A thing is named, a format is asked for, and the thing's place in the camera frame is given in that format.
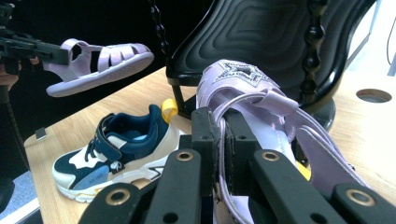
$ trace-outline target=wooden tabletop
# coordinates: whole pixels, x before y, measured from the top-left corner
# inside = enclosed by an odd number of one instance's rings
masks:
[[[107,98],[46,128],[47,137],[35,136],[25,141],[35,191],[44,223],[78,223],[87,203],[78,203],[63,196],[55,187],[51,166],[66,152],[84,147],[93,138],[99,120],[109,113],[124,112],[142,116],[149,105],[160,105],[173,98],[164,68],[144,77]],[[359,175],[379,194],[396,205],[396,103],[364,102],[356,92],[380,89],[396,97],[396,79],[371,74],[345,74],[337,93],[336,118],[330,134],[346,159]],[[185,97],[195,94],[195,88],[183,88]],[[176,117],[176,125],[191,133],[191,123]]]

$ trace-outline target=hand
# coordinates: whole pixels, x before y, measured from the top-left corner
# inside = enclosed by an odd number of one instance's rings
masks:
[[[39,60],[37,58],[31,59],[30,62],[32,64],[38,64]],[[3,64],[0,64],[0,86],[7,86],[8,90],[11,90],[11,87],[18,81],[18,76],[9,75],[6,73],[6,68]]]

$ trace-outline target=shoe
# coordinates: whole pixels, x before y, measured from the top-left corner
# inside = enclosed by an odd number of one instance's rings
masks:
[[[81,53],[73,60],[73,48],[79,47]],[[44,63],[44,70],[58,75],[63,82],[47,88],[47,94],[63,97],[94,87],[117,81],[136,74],[148,67],[154,54],[142,44],[119,44],[113,46],[89,45],[87,42],[68,39],[61,49],[69,52],[69,64]],[[92,53],[99,51],[97,71],[91,71]]]
[[[233,108],[244,116],[262,148],[282,152],[294,164],[291,141],[296,138],[310,162],[312,174],[309,181],[318,191],[331,195],[339,183],[366,186],[326,130],[300,109],[297,102],[286,97],[279,86],[256,66],[229,60],[212,63],[203,72],[196,96],[197,108],[207,106],[219,126],[220,155],[224,155],[226,126],[222,117],[229,108]],[[239,223],[251,222],[247,201],[243,202],[243,198],[234,197],[228,191],[225,161],[219,160],[218,163],[217,197],[221,202],[217,203],[219,211],[215,216],[219,222],[230,218],[228,215]]]
[[[149,114],[143,117],[124,113],[104,117],[87,146],[62,155],[53,164],[58,190],[89,203],[113,183],[159,178],[181,133],[163,116],[158,106],[150,105]]]

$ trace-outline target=chair backrest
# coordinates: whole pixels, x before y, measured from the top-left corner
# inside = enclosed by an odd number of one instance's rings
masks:
[[[374,2],[215,0],[195,30],[168,52],[168,80],[171,85],[195,86],[213,62],[236,60],[258,66],[301,106],[317,105],[336,90],[353,33]],[[313,34],[318,26],[324,38]],[[310,35],[313,43],[306,41]],[[315,97],[306,101],[302,86],[312,89],[311,79]]]

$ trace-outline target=floor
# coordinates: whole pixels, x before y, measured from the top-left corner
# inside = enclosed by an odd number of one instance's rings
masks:
[[[371,29],[370,38],[355,60],[346,69],[349,72],[372,73],[373,76],[386,76],[389,72],[389,61],[392,62],[396,52],[396,31],[393,31],[389,39],[391,27],[396,17],[396,1],[380,0],[378,4],[379,10],[374,26]],[[370,22],[366,22],[364,24],[366,27],[363,30],[369,31],[370,25]],[[0,214],[0,223],[4,222],[3,218],[35,198],[35,189],[29,172],[17,178],[15,183],[15,193],[6,211]]]

